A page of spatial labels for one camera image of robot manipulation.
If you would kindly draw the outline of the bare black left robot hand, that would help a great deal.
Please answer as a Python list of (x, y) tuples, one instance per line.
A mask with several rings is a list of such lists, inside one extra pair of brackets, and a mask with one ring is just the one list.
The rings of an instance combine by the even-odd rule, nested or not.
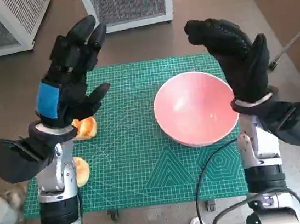
[(86, 76), (98, 62), (106, 32), (104, 24), (97, 25), (95, 17), (87, 15), (67, 35), (57, 36), (36, 98), (36, 113), (44, 125), (63, 128), (101, 107), (110, 84), (102, 83), (87, 95)]

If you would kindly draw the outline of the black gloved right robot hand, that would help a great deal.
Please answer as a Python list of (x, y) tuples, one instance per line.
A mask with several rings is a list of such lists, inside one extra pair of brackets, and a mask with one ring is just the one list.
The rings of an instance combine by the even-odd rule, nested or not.
[(192, 45), (206, 47), (219, 63), (234, 97), (255, 103), (269, 93), (269, 50), (265, 34), (251, 41), (241, 28), (222, 19), (190, 20), (184, 27)]

